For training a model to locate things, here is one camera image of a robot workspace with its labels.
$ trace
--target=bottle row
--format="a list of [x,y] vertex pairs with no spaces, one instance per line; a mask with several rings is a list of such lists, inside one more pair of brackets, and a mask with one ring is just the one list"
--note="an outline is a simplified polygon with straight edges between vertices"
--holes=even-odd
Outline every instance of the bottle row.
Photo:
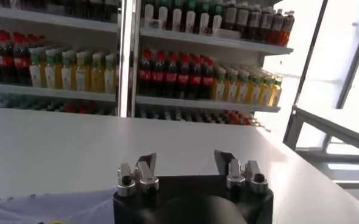
[[140,62],[138,93],[179,99],[208,99],[276,107],[282,78],[248,65],[214,63],[201,55],[146,49]]
[[0,0],[0,7],[117,23],[118,0]]
[[229,110],[195,110],[188,108],[161,108],[139,106],[137,117],[167,121],[187,121],[213,124],[251,125],[262,127],[252,114]]
[[117,109],[108,103],[4,93],[0,93],[0,108],[117,116]]
[[0,82],[42,88],[116,93],[115,54],[45,46],[0,30]]
[[177,32],[217,35],[220,29],[234,30],[245,40],[286,46],[294,24],[294,11],[248,5],[247,1],[145,0],[144,26]]

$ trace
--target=table surface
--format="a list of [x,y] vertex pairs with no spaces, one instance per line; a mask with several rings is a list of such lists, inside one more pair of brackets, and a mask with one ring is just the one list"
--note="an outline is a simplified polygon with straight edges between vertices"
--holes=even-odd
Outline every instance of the table surface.
[[359,223],[359,201],[254,127],[0,109],[0,197],[108,189],[121,162],[156,175],[217,174],[213,151],[258,161],[281,224]]

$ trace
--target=display shelf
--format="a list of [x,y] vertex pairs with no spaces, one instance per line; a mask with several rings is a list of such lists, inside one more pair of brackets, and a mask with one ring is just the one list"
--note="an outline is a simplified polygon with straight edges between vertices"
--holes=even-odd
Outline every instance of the display shelf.
[[276,113],[279,107],[265,107],[240,103],[226,103],[211,100],[183,100],[161,97],[136,96],[136,103],[172,106],[172,107],[188,107],[188,108],[208,108],[217,110],[237,110],[237,111],[263,111]]
[[176,41],[185,41],[197,44],[207,44],[212,46],[221,46],[247,51],[263,52],[267,55],[290,54],[293,49],[287,47],[274,46],[270,44],[254,43],[244,40],[234,40],[229,38],[211,37],[196,35],[191,33],[174,32],[170,30],[161,30],[153,28],[141,28],[140,35],[144,37],[162,38]]
[[19,19],[36,23],[53,24],[56,26],[66,26],[80,29],[97,30],[115,33],[117,25],[89,19],[72,18],[48,13],[31,12],[18,9],[8,9],[0,7],[0,18]]
[[5,85],[5,84],[0,84],[0,93],[14,93],[14,94],[33,95],[33,96],[116,102],[115,94],[90,93],[90,92],[69,91],[62,89],[35,88],[29,86],[15,86],[15,85]]

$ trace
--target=red label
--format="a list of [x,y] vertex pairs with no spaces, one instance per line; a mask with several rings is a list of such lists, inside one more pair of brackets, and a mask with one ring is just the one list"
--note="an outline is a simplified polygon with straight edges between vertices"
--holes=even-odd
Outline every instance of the red label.
[[213,78],[211,77],[204,77],[202,79],[202,85],[204,86],[211,86],[213,84]]
[[177,80],[177,74],[176,73],[167,73],[166,74],[166,81],[167,82],[175,82]]
[[189,81],[189,75],[179,75],[178,76],[178,83],[179,84],[187,84],[187,82]]
[[190,83],[192,85],[199,85],[201,83],[201,77],[196,75],[190,76]]
[[150,80],[151,79],[151,71],[140,71],[140,79]]
[[163,81],[163,75],[164,75],[164,73],[162,73],[162,72],[153,72],[152,79],[154,81]]
[[0,66],[13,66],[13,65],[14,65],[13,57],[0,56]]

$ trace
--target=dark soda bottle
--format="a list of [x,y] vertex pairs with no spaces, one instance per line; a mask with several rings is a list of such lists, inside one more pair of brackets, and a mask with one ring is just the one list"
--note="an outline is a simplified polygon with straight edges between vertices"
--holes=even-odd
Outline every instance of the dark soda bottle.
[[152,72],[151,93],[154,96],[161,96],[165,78],[165,55],[159,52],[156,59],[154,71]]
[[165,77],[165,96],[174,97],[175,84],[177,82],[178,70],[177,70],[177,57],[175,54],[170,56],[170,63]]
[[188,86],[188,98],[197,99],[199,93],[199,85],[201,84],[201,59],[193,57],[193,64]]
[[143,59],[140,63],[140,81],[138,86],[138,92],[140,94],[148,95],[149,88],[151,85],[151,52],[145,50],[143,54]]
[[205,73],[202,75],[201,90],[199,97],[201,99],[211,99],[211,92],[213,89],[213,61],[206,59],[207,67]]

